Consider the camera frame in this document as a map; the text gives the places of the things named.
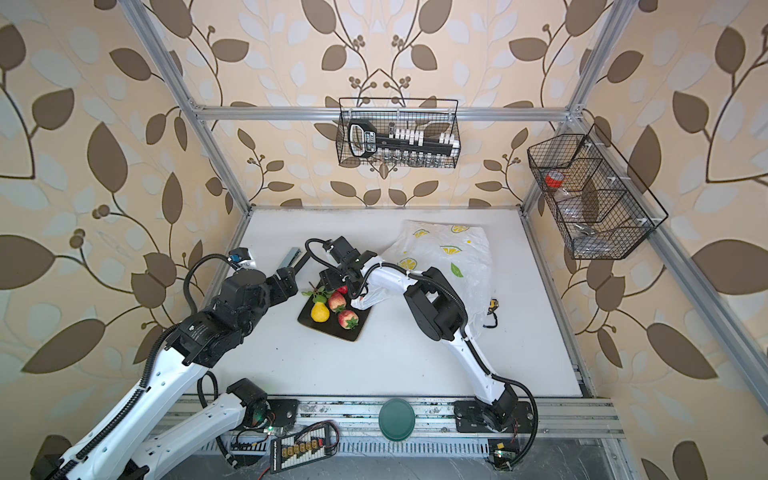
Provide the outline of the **red fake strawberry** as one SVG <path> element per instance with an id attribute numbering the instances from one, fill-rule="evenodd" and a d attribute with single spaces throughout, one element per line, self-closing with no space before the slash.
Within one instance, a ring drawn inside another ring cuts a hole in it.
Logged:
<path id="1" fill-rule="evenodd" d="M 359 325 L 359 317 L 353 310 L 343 310 L 338 314 L 338 323 L 344 330 L 354 330 Z"/>

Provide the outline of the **yellow fake pear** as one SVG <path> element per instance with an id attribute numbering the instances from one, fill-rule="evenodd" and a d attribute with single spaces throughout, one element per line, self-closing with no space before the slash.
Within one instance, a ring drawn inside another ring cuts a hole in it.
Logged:
<path id="1" fill-rule="evenodd" d="M 310 317 L 315 323 L 325 323 L 330 318 L 330 310 L 325 303 L 316 302 L 313 304 Z"/>

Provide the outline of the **white plastic bag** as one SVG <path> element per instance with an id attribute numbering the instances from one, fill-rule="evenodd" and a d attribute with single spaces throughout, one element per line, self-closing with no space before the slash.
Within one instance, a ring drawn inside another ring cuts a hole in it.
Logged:
<path id="1" fill-rule="evenodd" d="M 480 322 L 494 294 L 485 231 L 476 226 L 406 221 L 395 242 L 363 269 L 366 286 L 351 301 L 366 310 L 401 295 L 425 335 L 455 342 Z"/>

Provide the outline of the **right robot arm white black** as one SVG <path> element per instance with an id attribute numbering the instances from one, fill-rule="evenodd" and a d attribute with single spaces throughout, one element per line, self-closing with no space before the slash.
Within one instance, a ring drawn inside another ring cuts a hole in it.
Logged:
<path id="1" fill-rule="evenodd" d="M 341 236 L 335 240 L 310 238 L 298 268 L 312 259 L 322 265 L 320 283 L 308 294 L 314 305 L 310 319 L 324 323 L 335 318 L 344 331 L 358 328 L 365 304 L 376 288 L 401 295 L 416 325 L 430 340 L 449 347 L 473 382 L 474 407 L 485 428 L 505 432 L 522 425 L 518 391 L 525 394 L 531 433 L 539 426 L 539 411 L 530 389 L 523 383 L 498 375 L 487 364 L 469 331 L 465 303 L 442 272 L 430 267 L 419 271 L 383 260 L 372 251 L 359 252 Z"/>

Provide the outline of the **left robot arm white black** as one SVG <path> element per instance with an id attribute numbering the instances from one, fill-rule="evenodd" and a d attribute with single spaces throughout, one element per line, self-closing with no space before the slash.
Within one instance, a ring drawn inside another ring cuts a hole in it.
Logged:
<path id="1" fill-rule="evenodd" d="M 267 420 L 267 394 L 241 379 L 188 419 L 159 435 L 153 432 L 185 392 L 201 385 L 211 368 L 243 343 L 269 308 L 298 292 L 291 259 L 271 276 L 255 268 L 245 248 L 223 260 L 234 272 L 219 294 L 158 337 L 134 389 L 79 442 L 48 436 L 32 478 L 159 479 L 222 434 Z"/>

